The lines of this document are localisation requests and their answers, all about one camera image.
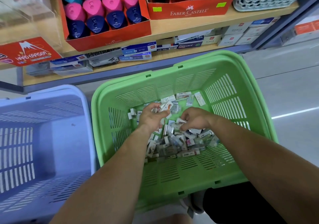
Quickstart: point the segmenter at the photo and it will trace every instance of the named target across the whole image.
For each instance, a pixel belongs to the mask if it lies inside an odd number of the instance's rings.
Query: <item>hand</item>
[[[138,128],[145,129],[147,133],[151,134],[155,130],[163,127],[160,121],[170,114],[170,110],[153,113],[152,109],[159,108],[159,106],[160,103],[152,102],[143,109],[142,114],[140,115]]]
[[[205,111],[204,109],[198,107],[190,107],[186,109],[181,115],[181,119],[186,120],[187,123],[183,124],[180,130],[186,131],[190,128],[211,129],[212,116],[214,116],[212,113]]]

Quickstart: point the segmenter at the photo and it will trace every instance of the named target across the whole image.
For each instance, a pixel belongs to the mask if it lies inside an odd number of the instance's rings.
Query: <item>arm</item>
[[[183,112],[181,130],[209,128],[288,223],[319,220],[319,168],[271,140],[200,108]]]
[[[51,224],[132,223],[142,181],[147,141],[169,111],[144,108],[138,128],[91,178],[82,184],[54,216]]]

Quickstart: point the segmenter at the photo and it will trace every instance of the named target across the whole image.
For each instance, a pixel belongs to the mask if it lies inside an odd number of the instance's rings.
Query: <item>green plastic basket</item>
[[[243,58],[216,51],[172,67],[117,78],[102,84],[92,98],[92,120],[100,165],[107,162],[136,128],[130,108],[169,95],[201,92],[203,109],[278,142],[261,91]],[[200,155],[144,165],[138,210],[150,210],[205,189],[247,181],[226,148],[219,144]]]

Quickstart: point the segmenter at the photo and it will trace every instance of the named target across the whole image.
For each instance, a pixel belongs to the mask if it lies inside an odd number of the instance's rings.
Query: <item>person's right arm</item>
[[[273,208],[288,223],[319,220],[319,168],[279,144],[230,120],[190,107],[181,130],[211,129]]]

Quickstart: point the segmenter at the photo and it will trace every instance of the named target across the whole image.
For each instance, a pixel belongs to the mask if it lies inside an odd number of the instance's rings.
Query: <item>blue plastic basket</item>
[[[48,222],[96,171],[90,109],[75,86],[0,101],[0,223]]]

